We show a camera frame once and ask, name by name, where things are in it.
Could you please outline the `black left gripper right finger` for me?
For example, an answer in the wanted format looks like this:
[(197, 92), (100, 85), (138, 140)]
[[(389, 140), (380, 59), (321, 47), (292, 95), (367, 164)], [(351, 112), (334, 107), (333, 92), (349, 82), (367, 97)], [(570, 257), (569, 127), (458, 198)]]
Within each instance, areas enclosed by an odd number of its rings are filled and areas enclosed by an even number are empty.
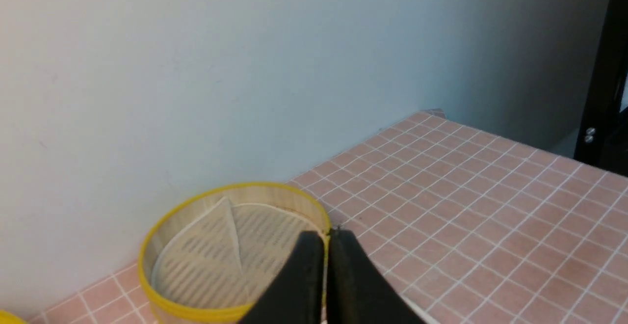
[(424, 324), (370, 261), (355, 234), (332, 229), (328, 242), (330, 324)]

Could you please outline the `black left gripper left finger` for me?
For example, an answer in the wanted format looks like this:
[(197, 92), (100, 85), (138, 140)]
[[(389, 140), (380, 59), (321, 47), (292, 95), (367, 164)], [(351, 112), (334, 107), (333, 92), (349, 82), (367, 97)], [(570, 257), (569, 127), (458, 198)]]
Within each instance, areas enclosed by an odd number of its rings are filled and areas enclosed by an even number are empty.
[(325, 265), (323, 239), (301, 232), (285, 265), (240, 324), (320, 324)]

